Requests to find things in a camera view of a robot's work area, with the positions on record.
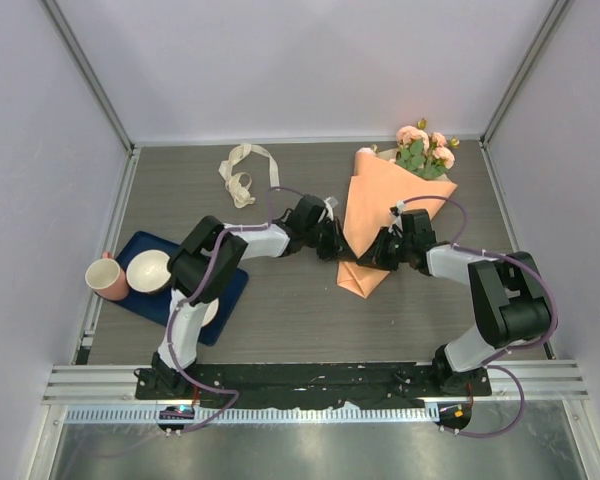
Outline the kraft wrapping paper sheet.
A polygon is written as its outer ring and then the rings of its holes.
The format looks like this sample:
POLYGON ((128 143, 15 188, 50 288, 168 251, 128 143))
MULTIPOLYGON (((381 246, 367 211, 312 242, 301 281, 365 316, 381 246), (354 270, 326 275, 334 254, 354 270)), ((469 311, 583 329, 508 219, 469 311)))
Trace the kraft wrapping paper sheet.
POLYGON ((360 257, 380 229, 391 224, 390 209, 398 202, 416 198, 409 204, 411 208, 425 209, 435 216, 456 189, 449 180, 424 180, 387 159, 357 151, 344 214, 344 237, 360 257))

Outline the cream ribbon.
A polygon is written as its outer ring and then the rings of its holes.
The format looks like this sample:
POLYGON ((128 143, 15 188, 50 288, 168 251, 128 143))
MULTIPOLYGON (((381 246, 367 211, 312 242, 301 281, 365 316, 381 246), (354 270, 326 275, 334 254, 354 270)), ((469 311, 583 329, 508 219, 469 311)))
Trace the cream ribbon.
POLYGON ((234 171, 234 168, 251 154, 259 155, 268 161, 269 184, 271 187, 280 186, 278 164, 267 149, 249 143, 237 145, 229 152, 227 159, 220 162, 218 168, 218 173, 224 181, 225 190, 237 209, 253 205, 256 201, 250 192, 252 185, 250 174, 244 171, 234 171))

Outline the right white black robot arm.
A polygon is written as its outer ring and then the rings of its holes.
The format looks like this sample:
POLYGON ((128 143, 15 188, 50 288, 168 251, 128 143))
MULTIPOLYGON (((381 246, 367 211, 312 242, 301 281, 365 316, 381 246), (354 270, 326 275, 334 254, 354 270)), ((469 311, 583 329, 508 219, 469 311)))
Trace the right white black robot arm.
POLYGON ((510 350, 544 343, 557 327, 555 301, 527 252, 488 253, 439 242, 423 209, 392 209, 359 266, 395 271, 405 263, 435 278, 469 287, 474 324, 439 347, 431 380, 437 391, 460 395, 485 367, 510 350))

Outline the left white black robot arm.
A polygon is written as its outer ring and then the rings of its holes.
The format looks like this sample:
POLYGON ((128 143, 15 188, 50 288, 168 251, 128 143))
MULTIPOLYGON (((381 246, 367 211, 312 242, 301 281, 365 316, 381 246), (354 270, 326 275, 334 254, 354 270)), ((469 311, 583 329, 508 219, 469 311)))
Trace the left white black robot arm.
POLYGON ((240 262, 282 258, 304 247, 315 249, 324 261, 357 260, 329 199, 303 195, 294 208, 263 224, 234 225, 204 217, 167 263, 169 319, 147 385, 173 399, 185 397, 193 385, 187 368, 197 360, 204 317, 229 287, 240 262))

